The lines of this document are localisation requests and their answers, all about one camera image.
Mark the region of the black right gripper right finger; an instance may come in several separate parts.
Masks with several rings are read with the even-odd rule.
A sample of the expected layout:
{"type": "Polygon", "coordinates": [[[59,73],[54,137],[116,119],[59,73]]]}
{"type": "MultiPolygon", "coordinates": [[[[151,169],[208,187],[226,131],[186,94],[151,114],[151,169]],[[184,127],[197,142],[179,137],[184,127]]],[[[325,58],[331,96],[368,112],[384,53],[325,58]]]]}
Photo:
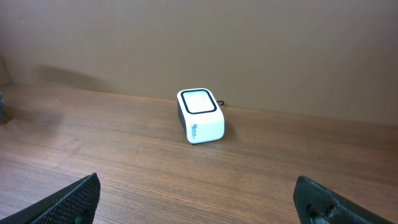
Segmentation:
{"type": "Polygon", "coordinates": [[[305,224],[392,224],[306,176],[298,177],[293,200],[305,224]]]}

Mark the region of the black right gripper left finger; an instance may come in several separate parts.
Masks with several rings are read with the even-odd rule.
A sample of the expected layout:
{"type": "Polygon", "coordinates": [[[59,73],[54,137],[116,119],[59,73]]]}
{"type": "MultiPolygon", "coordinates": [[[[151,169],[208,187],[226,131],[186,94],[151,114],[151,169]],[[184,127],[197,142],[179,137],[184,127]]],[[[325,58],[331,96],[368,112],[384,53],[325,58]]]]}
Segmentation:
{"type": "Polygon", "coordinates": [[[100,200],[97,173],[1,220],[1,224],[92,224],[100,200]]]}

